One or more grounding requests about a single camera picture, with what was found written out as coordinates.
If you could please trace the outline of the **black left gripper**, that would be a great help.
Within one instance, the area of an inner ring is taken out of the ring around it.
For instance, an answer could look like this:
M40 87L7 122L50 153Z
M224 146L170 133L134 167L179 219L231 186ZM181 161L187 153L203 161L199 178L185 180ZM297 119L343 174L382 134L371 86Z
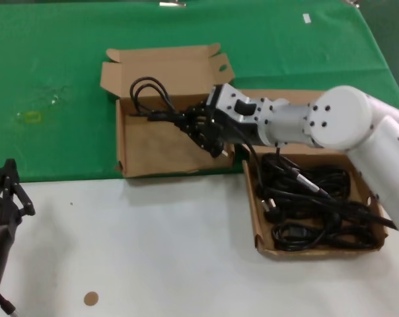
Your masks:
M34 216L34 206L20 184L17 163L13 158L8 158L0 167L0 192L4 187L9 190L9 195L0 196L0 226L19 226L21 215ZM22 203L21 210L14 202L14 195Z

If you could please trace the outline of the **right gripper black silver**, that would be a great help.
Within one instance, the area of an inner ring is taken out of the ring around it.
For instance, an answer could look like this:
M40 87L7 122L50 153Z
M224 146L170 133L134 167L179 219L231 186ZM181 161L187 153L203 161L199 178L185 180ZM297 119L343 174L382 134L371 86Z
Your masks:
M188 106L176 116L174 125L200 149L213 158L222 155L224 142L271 145L269 126L272 120L272 100L249 97L230 84L215 85L205 104ZM205 123L219 126L219 134Z

